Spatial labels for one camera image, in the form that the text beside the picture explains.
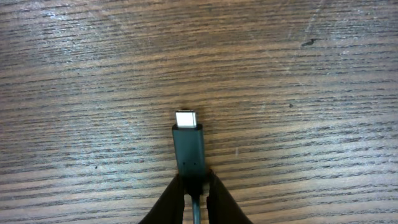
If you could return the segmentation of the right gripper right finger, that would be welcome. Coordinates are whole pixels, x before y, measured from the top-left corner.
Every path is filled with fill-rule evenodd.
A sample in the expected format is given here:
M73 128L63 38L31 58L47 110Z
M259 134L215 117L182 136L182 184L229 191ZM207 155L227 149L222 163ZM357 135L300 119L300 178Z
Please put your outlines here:
M209 196L206 198L209 224L252 224L218 176L208 173Z

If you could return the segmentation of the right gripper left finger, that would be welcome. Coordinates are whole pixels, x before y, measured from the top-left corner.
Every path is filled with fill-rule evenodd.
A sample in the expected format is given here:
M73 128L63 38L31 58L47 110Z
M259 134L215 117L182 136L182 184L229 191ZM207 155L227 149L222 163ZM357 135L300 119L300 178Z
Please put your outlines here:
M182 224L185 187L177 174L139 224Z

